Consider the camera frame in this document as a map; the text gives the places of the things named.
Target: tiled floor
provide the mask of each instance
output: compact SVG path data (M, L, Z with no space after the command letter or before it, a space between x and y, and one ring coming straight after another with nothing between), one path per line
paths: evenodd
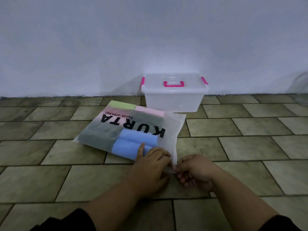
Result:
M112 99L146 105L144 97L0 100L0 231L64 217L125 176L131 160L71 141ZM205 96L187 114L177 152L209 157L308 230L308 107L290 96ZM172 177L120 230L231 229L213 193Z

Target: blue folded cloth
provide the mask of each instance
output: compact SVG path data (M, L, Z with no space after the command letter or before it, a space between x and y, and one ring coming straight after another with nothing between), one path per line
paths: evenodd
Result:
M137 143L139 146L141 143L151 147L157 147L158 135L152 135L151 133L144 133L135 130L123 129L120 133L120 138Z
M111 153L128 159L136 160L139 147L140 143L135 143L127 139L119 138L113 144ZM145 145L143 155L145 155L151 148L151 146Z

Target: green folded cloth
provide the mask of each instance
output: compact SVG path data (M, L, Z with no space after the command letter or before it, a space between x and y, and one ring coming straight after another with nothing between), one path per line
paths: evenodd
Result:
M109 102L108 106L119 109L135 109L137 105L112 100Z

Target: box lid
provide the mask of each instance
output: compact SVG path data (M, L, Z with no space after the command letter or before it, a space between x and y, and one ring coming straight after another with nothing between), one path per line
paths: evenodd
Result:
M146 73L141 91L146 94L206 94L209 85L198 73Z

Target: white wall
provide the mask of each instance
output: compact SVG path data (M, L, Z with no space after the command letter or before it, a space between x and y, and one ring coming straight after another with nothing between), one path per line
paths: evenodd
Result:
M308 0L0 0L0 96L136 94L144 72L284 93L306 70Z

